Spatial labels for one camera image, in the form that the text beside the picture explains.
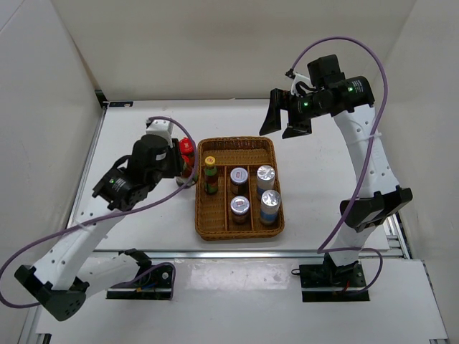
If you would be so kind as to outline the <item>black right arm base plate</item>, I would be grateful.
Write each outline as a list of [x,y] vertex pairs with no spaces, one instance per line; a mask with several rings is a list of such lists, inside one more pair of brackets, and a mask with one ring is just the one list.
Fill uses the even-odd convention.
[[322,264],[302,264],[290,272],[300,278],[302,301],[318,302],[368,302],[364,271],[360,263],[347,269],[341,277],[330,277]]

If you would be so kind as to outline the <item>yellow-cap green-label sauce bottle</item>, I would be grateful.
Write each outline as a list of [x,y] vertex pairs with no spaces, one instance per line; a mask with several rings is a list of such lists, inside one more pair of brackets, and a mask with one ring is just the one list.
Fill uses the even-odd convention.
[[213,156],[207,156],[204,159],[204,190],[208,194],[218,192],[218,169],[216,159]]

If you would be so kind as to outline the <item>red-lid sauce jar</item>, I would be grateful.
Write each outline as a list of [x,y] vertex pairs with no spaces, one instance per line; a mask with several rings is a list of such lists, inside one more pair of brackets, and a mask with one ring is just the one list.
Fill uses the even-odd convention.
[[179,148],[184,161],[187,162],[190,168],[193,168],[195,164],[195,152],[191,139],[188,137],[183,137],[179,141]]

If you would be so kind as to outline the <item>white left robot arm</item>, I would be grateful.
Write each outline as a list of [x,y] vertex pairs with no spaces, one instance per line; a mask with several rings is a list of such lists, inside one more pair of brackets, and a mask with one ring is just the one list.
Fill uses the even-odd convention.
[[74,225],[55,233],[57,242],[42,258],[20,266],[14,273],[19,284],[55,320],[69,320],[89,297],[103,290],[142,293],[157,287],[173,289],[175,266],[170,262],[153,264],[141,250],[128,249],[89,267],[85,262],[126,216],[158,206],[178,194],[175,191],[152,204],[136,206],[161,180],[179,177],[184,169],[179,140],[171,136],[174,126],[186,131],[173,118],[150,117],[146,134],[96,183],[91,202]]

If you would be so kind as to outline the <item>red-lid chili jar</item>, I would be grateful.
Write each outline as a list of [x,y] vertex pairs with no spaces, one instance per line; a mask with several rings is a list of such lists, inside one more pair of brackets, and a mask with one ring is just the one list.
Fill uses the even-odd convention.
[[187,180],[190,177],[194,168],[194,157],[189,157],[187,155],[182,155],[181,157],[184,161],[184,167],[182,170],[181,177],[184,180]]

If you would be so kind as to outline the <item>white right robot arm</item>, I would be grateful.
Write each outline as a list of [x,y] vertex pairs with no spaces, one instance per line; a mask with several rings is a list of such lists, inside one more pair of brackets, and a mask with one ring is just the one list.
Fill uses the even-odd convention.
[[337,287],[347,279],[346,267],[357,261],[370,234],[412,200],[412,191],[400,186],[389,165],[365,77],[345,78],[341,72],[316,79],[295,72],[288,76],[291,89],[271,93],[275,114],[288,113],[283,137],[307,135],[313,118],[330,115],[345,140],[356,176],[353,195],[341,202],[341,218],[319,248],[331,262],[323,267],[322,278]]

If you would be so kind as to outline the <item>silver-lid white spice jar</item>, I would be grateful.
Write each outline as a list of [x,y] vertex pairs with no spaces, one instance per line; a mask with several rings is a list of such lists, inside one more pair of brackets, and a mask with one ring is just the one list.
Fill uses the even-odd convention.
[[262,194],[267,190],[272,190],[275,183],[275,169],[269,165],[260,166],[256,173],[257,178],[257,198],[260,200]]

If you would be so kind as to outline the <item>silver-lid blue-label spice jar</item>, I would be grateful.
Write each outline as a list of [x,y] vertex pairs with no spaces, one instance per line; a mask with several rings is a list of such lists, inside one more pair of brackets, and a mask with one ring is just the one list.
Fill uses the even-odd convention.
[[271,225],[278,217],[281,205],[281,196],[276,190],[265,191],[260,199],[260,222],[264,225]]

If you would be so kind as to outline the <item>white-lid dark sauce jar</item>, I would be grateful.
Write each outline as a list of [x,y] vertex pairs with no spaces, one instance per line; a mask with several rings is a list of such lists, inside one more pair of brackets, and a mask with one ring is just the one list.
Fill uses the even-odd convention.
[[244,196],[236,196],[230,202],[232,220],[236,224],[244,224],[250,217],[250,201]]

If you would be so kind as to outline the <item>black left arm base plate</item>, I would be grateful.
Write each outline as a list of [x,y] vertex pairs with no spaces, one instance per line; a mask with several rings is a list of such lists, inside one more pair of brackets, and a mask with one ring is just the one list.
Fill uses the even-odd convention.
[[173,263],[155,264],[143,251],[129,249],[119,255],[134,258],[139,270],[134,282],[122,282],[106,292],[107,300],[172,300],[176,267]]

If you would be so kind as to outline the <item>white-lid brown sauce jar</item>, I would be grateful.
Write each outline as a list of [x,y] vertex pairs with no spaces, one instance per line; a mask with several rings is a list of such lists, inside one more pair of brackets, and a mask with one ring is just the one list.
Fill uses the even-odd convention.
[[234,195],[247,193],[248,171],[243,167],[233,168],[230,172],[230,190]]

